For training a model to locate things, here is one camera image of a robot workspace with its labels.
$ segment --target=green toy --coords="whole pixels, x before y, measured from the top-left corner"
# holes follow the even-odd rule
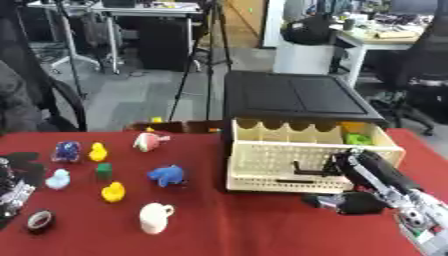
[[[100,180],[108,180],[112,178],[112,164],[101,163],[95,170],[96,177]]]
[[[363,145],[363,146],[373,145],[373,141],[372,138],[370,138],[370,136],[358,133],[348,133],[345,137],[345,143],[349,145]]]

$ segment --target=white cup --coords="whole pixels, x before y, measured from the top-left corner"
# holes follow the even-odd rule
[[[140,210],[140,224],[145,233],[159,234],[168,225],[168,217],[174,214],[172,205],[152,203]]]

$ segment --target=blue toy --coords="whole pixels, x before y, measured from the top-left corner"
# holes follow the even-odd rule
[[[47,187],[60,190],[70,184],[70,173],[64,169],[57,169],[53,176],[45,180]]]
[[[53,153],[53,162],[78,162],[80,158],[81,145],[76,141],[63,141],[56,144]]]
[[[157,180],[159,186],[164,188],[168,184],[179,184],[184,179],[184,170],[177,165],[170,167],[157,168],[146,174],[150,180]]]

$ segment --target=white wall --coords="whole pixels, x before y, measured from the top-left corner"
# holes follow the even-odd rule
[[[263,47],[276,47],[283,23],[283,10],[286,0],[270,0],[264,31]]]

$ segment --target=black box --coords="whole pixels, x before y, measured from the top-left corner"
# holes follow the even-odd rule
[[[142,18],[138,37],[143,68],[184,71],[189,53],[185,19]]]

